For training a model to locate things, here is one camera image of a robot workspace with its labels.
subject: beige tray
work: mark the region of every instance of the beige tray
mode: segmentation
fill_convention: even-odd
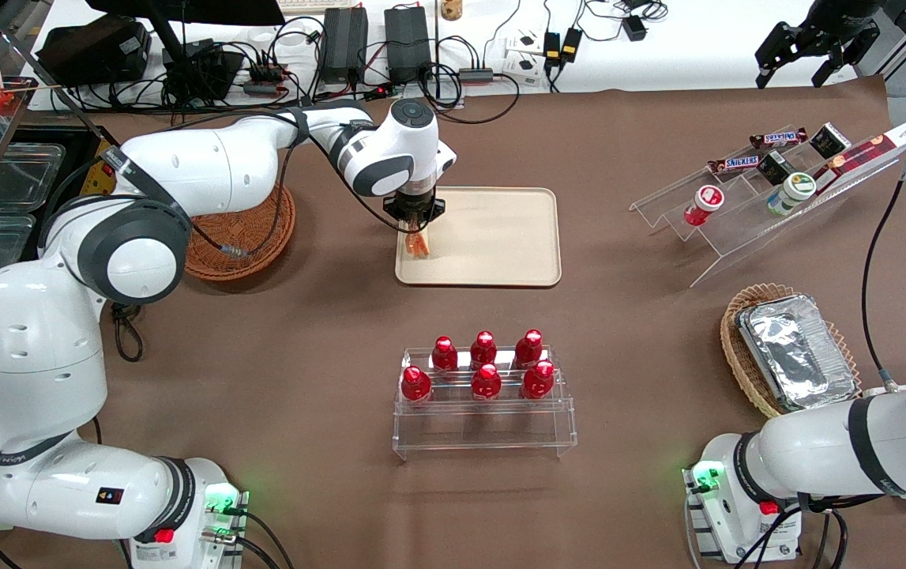
[[[431,256],[396,247],[407,285],[550,287],[562,277],[558,206],[542,187],[439,187],[445,215],[428,226]]]

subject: clear acrylic stand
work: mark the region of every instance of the clear acrylic stand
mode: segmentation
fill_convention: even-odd
[[[784,133],[788,130],[796,130],[796,128],[785,126],[775,132]],[[828,162],[809,143],[773,150],[778,150],[779,154],[798,172],[814,174]],[[759,251],[784,232],[798,227],[808,220],[816,220],[818,217],[825,217],[834,212],[843,202],[842,199],[836,198],[841,197],[856,184],[892,166],[898,161],[898,157],[903,151],[904,147],[900,147],[874,158],[868,165],[865,165],[867,173],[851,179],[847,183],[833,184],[828,190],[822,192],[820,197],[811,198],[808,202],[797,205],[793,213],[786,217],[769,212],[768,198],[778,190],[772,187],[765,176],[755,168],[733,177],[716,176],[708,168],[702,168],[699,172],[640,199],[632,204],[629,210],[637,210],[644,217],[645,223],[650,224],[650,227],[654,229],[661,229],[663,224],[669,224],[682,241],[688,241],[695,235],[705,239],[706,244],[715,253],[716,260],[702,274],[699,274],[698,278],[695,278],[690,285],[690,287],[694,287],[706,277],[730,269],[735,263],[741,262]],[[724,156],[724,159],[767,152],[769,152],[767,149],[757,150],[745,147]],[[695,191],[705,184],[716,185],[723,190],[723,208],[709,216],[709,219],[701,226],[692,227],[691,224],[684,221],[684,209],[691,205]]]
[[[514,370],[514,346],[499,346],[495,365],[502,377],[498,399],[475,401],[470,382],[470,349],[457,347],[459,371],[431,366],[431,348],[406,349],[400,370],[417,365],[431,377],[432,399],[393,400],[393,450],[407,460],[412,450],[555,449],[559,457],[576,446],[575,407],[560,361],[550,346],[543,357],[555,365],[555,386],[543,399],[521,399],[524,371]]]

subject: white box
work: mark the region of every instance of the white box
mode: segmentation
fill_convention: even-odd
[[[539,87],[543,85],[543,55],[508,51],[502,72],[513,76],[521,85]]]

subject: candy bar wrapper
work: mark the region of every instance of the candy bar wrapper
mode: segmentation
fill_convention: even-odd
[[[757,168],[761,163],[761,156],[742,156],[740,158],[727,158],[726,160],[709,160],[709,171],[713,174],[731,174],[739,170]]]
[[[824,194],[833,185],[841,185],[871,172],[900,155],[905,146],[906,123],[842,152],[814,173],[814,181],[818,183],[814,194]]]
[[[853,399],[860,386],[807,295],[746,307],[738,328],[769,388],[787,411]]]
[[[748,141],[751,141],[753,147],[759,149],[779,148],[784,145],[806,143],[807,132],[804,129],[797,129],[787,133],[754,134],[754,136],[748,137]]]

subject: white robotic arm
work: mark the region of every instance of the white robotic arm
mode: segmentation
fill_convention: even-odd
[[[428,210],[440,202],[435,180],[456,159],[438,140],[434,112],[409,100],[379,129],[361,108],[330,104],[147,134],[103,155],[116,171],[113,195],[64,205],[43,228],[40,258],[0,269],[0,522],[132,539],[138,569],[217,566],[230,518],[212,509],[239,501],[218,465],[77,436],[107,396],[99,314],[106,299],[167,295],[182,275],[189,217],[261,204],[278,150],[303,138],[359,194]]]

